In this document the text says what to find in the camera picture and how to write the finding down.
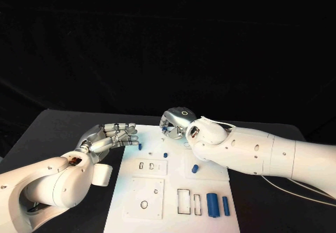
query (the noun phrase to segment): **black curtain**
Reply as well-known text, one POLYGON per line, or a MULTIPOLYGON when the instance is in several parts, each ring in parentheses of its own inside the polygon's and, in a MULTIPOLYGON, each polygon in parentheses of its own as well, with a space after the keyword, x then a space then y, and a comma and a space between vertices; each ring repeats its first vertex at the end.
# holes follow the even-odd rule
POLYGON ((187 106, 335 143, 334 20, 162 4, 0 2, 0 156, 48 108, 161 116, 187 106))

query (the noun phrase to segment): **white robotic arm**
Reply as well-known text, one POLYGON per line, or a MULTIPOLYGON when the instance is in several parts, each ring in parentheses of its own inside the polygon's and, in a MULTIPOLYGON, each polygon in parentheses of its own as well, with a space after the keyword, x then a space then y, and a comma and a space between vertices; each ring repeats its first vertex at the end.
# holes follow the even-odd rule
MULTIPOLYGON (((178 114, 172 117, 168 112, 172 110, 165 112, 167 125, 182 117, 178 114)), ((260 130, 230 126, 226 130, 204 117, 185 128, 194 154, 203 161, 211 160, 246 174, 302 181, 336 198, 336 146, 289 140, 260 130)))
POLYGON ((99 162, 109 149, 139 145, 136 133, 136 124, 97 125, 76 151, 0 175, 0 232, 34 232, 80 204, 92 184, 109 185, 113 167, 99 162), (19 198, 38 206, 30 208, 19 198))

